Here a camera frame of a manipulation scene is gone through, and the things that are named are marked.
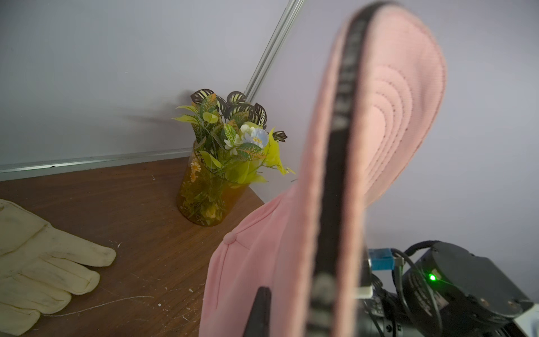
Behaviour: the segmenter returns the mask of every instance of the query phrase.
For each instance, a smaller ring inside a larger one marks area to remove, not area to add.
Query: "white wall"
[[[0,165],[186,148],[189,94],[243,91],[288,0],[2,0]]]
[[[294,169],[333,39],[365,3],[306,2],[255,98],[268,125],[289,135],[282,159]],[[416,157],[369,209],[369,245],[452,242],[491,258],[539,301],[539,2],[403,3],[438,39],[448,85]],[[264,201],[293,179],[270,177],[254,187]]]

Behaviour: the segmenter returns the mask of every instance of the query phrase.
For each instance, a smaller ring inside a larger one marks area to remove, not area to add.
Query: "cap button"
[[[236,233],[227,233],[225,235],[225,237],[223,238],[223,243],[225,245],[230,245],[231,243],[233,243],[234,241],[236,241]]]

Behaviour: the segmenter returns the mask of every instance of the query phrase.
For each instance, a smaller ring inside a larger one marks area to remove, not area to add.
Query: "work glove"
[[[60,311],[71,294],[94,290],[99,274],[81,264],[108,266],[115,257],[113,249],[0,199],[0,332],[21,335],[40,313]]]

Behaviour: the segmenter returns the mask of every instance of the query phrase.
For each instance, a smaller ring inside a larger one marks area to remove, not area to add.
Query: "wooden table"
[[[197,336],[208,263],[223,236],[263,202],[251,190],[222,224],[186,220],[175,200],[187,158],[0,182],[60,229],[112,247],[97,288],[74,295],[25,336]]]

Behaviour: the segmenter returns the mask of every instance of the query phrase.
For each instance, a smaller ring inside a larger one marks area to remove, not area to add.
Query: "pink baseball cap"
[[[440,48],[414,15],[393,3],[353,15],[333,46],[297,184],[211,258],[199,336],[243,336],[261,288],[269,336],[352,335],[365,208],[425,139],[445,82]]]

